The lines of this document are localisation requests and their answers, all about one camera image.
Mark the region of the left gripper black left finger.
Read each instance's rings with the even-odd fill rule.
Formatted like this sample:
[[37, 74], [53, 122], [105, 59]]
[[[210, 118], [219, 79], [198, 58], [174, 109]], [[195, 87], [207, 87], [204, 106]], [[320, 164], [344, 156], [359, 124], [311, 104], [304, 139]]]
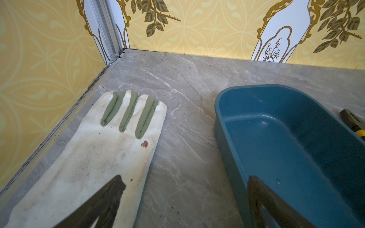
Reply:
[[56, 228], [113, 227], [126, 185], [116, 175], [78, 209], [57, 224]]

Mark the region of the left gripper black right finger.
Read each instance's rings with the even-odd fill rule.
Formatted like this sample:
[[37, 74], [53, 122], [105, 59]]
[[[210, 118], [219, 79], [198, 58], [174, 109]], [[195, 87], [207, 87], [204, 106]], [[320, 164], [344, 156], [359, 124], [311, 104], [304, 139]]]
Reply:
[[251, 215], [256, 227], [266, 227], [263, 207], [282, 228], [315, 227], [257, 176], [249, 177], [247, 191]]

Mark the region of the teal plastic storage box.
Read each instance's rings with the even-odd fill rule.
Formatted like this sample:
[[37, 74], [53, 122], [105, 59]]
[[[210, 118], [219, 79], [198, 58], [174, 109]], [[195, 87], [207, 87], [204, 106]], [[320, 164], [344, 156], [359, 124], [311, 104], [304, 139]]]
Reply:
[[257, 176], [318, 228], [365, 225], [365, 142], [319, 102], [283, 85], [221, 91], [214, 134], [244, 227]]

